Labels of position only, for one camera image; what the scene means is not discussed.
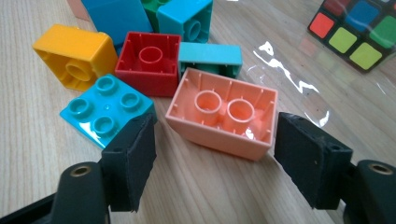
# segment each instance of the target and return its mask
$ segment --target wooden table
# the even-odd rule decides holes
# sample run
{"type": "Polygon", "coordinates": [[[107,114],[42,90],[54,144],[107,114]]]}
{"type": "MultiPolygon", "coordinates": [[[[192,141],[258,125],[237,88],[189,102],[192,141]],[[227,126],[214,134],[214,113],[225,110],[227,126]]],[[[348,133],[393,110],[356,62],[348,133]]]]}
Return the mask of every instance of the wooden table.
{"type": "MultiPolygon", "coordinates": [[[[306,31],[320,3],[215,0],[210,42],[240,45],[239,79],[276,88],[278,111],[311,118],[355,150],[354,163],[396,165],[395,60],[362,75],[324,48],[306,31]]],[[[76,19],[64,0],[3,0],[0,8],[3,217],[55,192],[64,169],[98,161],[101,149],[59,116],[81,92],[64,88],[31,47],[54,23],[92,24],[76,19]]],[[[113,213],[113,223],[342,222],[342,209],[309,207],[272,149],[251,162],[196,146],[166,123],[171,99],[152,99],[158,157],[139,211],[113,213]]]]}

